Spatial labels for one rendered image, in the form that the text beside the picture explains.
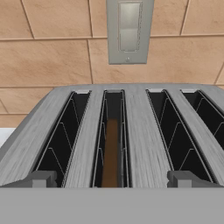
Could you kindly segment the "grey four-slot toaster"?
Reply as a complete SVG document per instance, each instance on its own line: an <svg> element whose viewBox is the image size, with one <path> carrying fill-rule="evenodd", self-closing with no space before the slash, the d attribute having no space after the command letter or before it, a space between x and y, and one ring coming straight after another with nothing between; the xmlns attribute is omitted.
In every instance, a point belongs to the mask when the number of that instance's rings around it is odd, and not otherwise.
<svg viewBox="0 0 224 224"><path fill-rule="evenodd" d="M168 171L224 186L224 89L201 84L56 87L0 148L0 187L56 171L56 187L102 187L108 119L117 187L164 188Z"/></svg>

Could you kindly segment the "grey wall switch plate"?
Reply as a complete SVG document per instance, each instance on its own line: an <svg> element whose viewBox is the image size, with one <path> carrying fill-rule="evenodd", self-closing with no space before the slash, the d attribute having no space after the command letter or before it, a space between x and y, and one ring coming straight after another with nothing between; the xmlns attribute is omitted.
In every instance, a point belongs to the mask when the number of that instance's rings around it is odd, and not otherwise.
<svg viewBox="0 0 224 224"><path fill-rule="evenodd" d="M108 63L146 64L154 0L106 0Z"/></svg>

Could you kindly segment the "brown bread slice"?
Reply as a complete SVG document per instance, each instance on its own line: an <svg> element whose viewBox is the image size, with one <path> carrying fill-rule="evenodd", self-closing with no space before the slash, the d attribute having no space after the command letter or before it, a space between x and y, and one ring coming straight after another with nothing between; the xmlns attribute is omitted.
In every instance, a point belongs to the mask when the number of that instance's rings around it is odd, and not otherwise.
<svg viewBox="0 0 224 224"><path fill-rule="evenodd" d="M117 120L108 119L102 172L102 187L117 187Z"/></svg>

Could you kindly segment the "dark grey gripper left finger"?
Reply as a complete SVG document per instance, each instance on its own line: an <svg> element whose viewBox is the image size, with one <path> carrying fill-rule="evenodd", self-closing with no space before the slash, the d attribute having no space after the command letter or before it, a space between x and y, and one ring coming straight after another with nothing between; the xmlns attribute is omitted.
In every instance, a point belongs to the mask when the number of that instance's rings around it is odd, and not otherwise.
<svg viewBox="0 0 224 224"><path fill-rule="evenodd" d="M56 187L56 171L34 171L26 178L2 185L2 188L48 188Z"/></svg>

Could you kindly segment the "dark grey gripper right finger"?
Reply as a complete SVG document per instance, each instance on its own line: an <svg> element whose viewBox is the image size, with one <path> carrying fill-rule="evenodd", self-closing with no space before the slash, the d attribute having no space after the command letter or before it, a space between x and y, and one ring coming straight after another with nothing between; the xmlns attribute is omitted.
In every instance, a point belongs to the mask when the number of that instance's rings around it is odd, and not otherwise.
<svg viewBox="0 0 224 224"><path fill-rule="evenodd" d="M176 188L224 188L224 185L212 183L198 178L190 171L168 171L168 187Z"/></svg>

